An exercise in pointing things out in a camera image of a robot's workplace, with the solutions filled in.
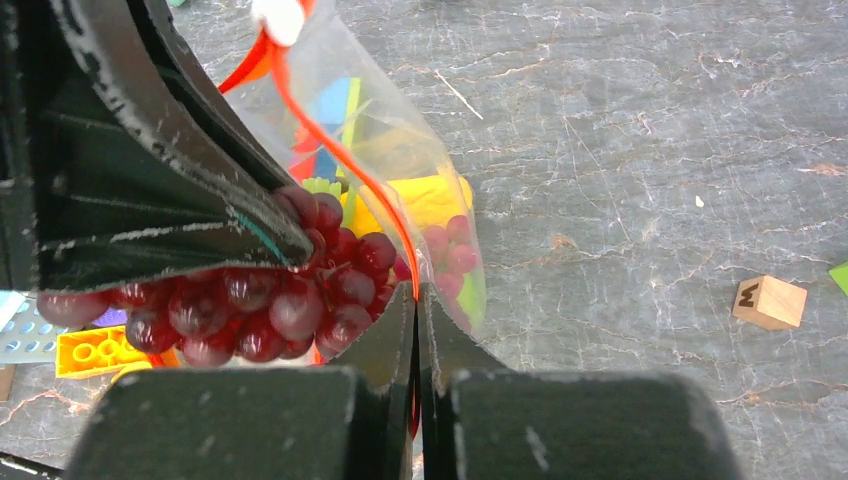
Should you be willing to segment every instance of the red grape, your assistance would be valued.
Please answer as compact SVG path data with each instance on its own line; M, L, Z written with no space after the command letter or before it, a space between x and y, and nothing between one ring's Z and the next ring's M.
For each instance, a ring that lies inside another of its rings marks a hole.
M368 306L374 300L376 287L368 275L353 267L344 267L327 279L330 300L337 304L355 303Z
M208 337L226 325L229 308L224 295L213 284L187 284L168 302L168 318L184 337Z
M312 256L303 267L292 269L295 273L308 273L315 270L324 263L324 256L327 254L327 243L321 232L310 228L306 231L306 236L312 242Z
M211 270L200 270L197 272L187 273L182 276L183 279L188 280L189 282L206 282L208 280L212 280L217 275L221 273L220 268L214 268Z
M182 338L171 326L168 312L164 310L131 311L127 315L124 335L133 348L151 355L168 350Z
M342 226L344 211L339 199L329 193L316 193L313 195L318 202L318 217L315 228L323 234L338 232Z
M465 275L477 266L477 252L471 245L457 245L448 254L448 270L454 275Z
M280 283L279 273L259 268L231 268L222 276L230 305L250 313L271 303L274 288Z
M356 251L356 235L347 228L340 228L335 240L335 245L327 252L327 259L333 262L331 267L349 262Z
M321 354L321 359L323 360L321 363L327 363L328 360L332 360L339 352L326 343L324 343L323 338L315 337L315 349L318 350L318 353Z
M392 270L394 270L399 282L412 279L412 271L409 270L409 265L406 264L406 261L400 255L395 259L395 265L392 267Z
M170 297L170 282L128 283L112 290L112 305L121 309L161 307Z
M324 255L324 261L326 262L329 252L336 246L336 243L339 242L339 231L331 230L329 232L322 232L321 236L324 237L324 247L327 249L326 254Z
M236 335L236 352L250 362L270 362L285 349L286 341L271 326L267 311L247 317Z
M353 264L365 273L379 274L392 268L396 257L397 250L389 237L374 232L363 235L356 242Z
M53 325L80 327L103 316L109 309L109 303L109 294L106 292L82 295L42 293L35 306L41 316Z
M383 314L383 311L386 309L386 306L392 301L392 295L395 293L395 287L391 285L383 285L377 290L377 294L374 296L374 301L371 302L371 305L368 306L368 313L371 315L371 319L375 322L380 315Z
M290 340L303 340L315 333L326 306L315 282L293 276L271 301L269 316L277 332Z
M431 225L421 233L427 242L427 250L430 252L430 260L434 264L441 263L450 248L448 232L438 225Z
M233 358L236 336L231 328L222 328L207 338L186 338L180 350L186 363L193 367L220 367Z
M383 273L373 273L371 274L371 280L374 282L375 287L379 287L381 285L385 285L386 282L389 281L390 270L386 270Z
M303 340L283 340L283 353L280 354L280 358L283 360L294 360L295 358L300 358L306 355L306 352L312 347L312 341L314 337L310 335L309 338Z
M295 220L299 221L301 227L315 228L318 220L318 202L311 193L299 186L290 185L274 190L272 196L283 209L294 210L297 214Z
M436 288L450 300L459 296L463 285L465 285L465 279L460 276L451 275L450 273L436 275Z
M448 220L448 237L454 243L465 244L471 241L471 221L465 215L457 215Z
M364 307L354 304L337 306L315 334L315 344L341 353L370 325L371 315Z

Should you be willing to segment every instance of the gray marble surface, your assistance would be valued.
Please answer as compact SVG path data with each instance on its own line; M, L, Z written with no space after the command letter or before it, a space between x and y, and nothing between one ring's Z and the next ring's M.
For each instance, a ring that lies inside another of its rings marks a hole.
M252 39L245 4L175 12L216 80ZM688 376L750 479L848 476L848 298L827 274L848 261L848 3L339 10L477 193L482 343L519 369ZM801 328L731 317L760 274L808 289ZM99 385L18 378L0 450L63 464Z

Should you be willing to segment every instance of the green toy piece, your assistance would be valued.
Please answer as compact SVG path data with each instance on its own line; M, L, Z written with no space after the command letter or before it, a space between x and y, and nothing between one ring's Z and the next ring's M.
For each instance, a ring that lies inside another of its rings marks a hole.
M341 201L342 184L341 182L330 183L326 178L304 178L300 185L309 193L329 193ZM344 216L342 217L342 226L347 228L350 222L353 221L353 214L356 207L356 194L348 191L345 203L342 204Z
M471 323L471 328L478 328L483 323L483 314L485 302L479 298L480 290L478 289L479 280L476 278L482 271L479 269L465 274L465 282L462 285L462 291L459 292L457 303L459 307L468 315L468 321Z
M839 288L842 289L845 295L848 295L848 262L834 267L830 271L830 276L833 277L833 281L839 285Z

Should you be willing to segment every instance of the wooden block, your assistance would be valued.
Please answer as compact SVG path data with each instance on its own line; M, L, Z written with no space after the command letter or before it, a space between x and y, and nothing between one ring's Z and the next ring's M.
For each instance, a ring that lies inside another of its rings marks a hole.
M768 275L739 284L733 316L766 330L801 326L807 290Z
M0 368L0 402L5 402L9 399L9 392L12 390L12 382L15 380L15 366L6 365Z

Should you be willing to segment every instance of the ziplock bag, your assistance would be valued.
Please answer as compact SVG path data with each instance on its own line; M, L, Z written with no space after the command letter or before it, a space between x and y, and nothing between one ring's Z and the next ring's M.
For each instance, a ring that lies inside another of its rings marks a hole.
M333 0L303 6L297 41L280 46L263 30L221 91L295 179L334 189L345 226L392 239L403 260L398 279L435 283L453 319L473 332L486 288L468 182Z

